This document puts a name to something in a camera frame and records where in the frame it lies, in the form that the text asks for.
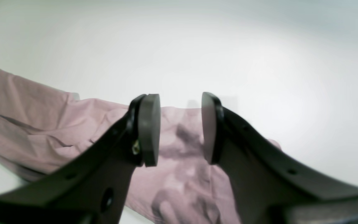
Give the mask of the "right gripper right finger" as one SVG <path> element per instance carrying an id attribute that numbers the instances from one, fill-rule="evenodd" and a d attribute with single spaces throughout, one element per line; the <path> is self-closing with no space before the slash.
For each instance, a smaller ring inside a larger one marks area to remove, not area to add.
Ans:
<path id="1" fill-rule="evenodd" d="M 212 93 L 202 95 L 204 156 L 228 176 L 242 224 L 358 224 L 358 187 L 291 158 Z"/>

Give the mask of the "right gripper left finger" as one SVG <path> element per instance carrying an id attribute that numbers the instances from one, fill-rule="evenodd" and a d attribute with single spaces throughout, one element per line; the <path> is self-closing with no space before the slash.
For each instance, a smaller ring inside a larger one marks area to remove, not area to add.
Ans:
<path id="1" fill-rule="evenodd" d="M 73 161 L 0 194 L 0 224 L 118 224 L 134 170 L 158 163 L 160 124 L 159 95 L 138 96 Z"/>

